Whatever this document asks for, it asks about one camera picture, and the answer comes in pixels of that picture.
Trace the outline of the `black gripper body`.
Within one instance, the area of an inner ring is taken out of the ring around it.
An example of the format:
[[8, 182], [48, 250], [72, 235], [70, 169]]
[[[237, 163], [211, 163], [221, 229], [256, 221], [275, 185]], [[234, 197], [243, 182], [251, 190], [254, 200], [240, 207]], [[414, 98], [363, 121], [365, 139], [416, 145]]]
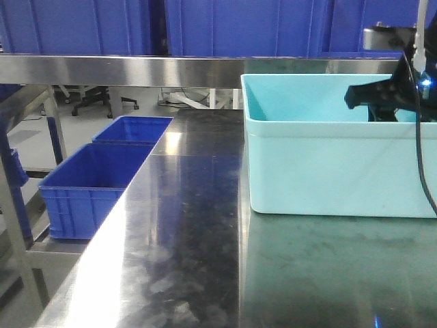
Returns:
[[427, 53], [424, 75], [414, 71], [412, 55], [404, 52], [389, 79], [351, 85], [344, 96], [349, 109], [366, 106], [370, 122], [396, 122], [395, 112], [420, 111], [423, 122], [436, 120], [436, 54]]

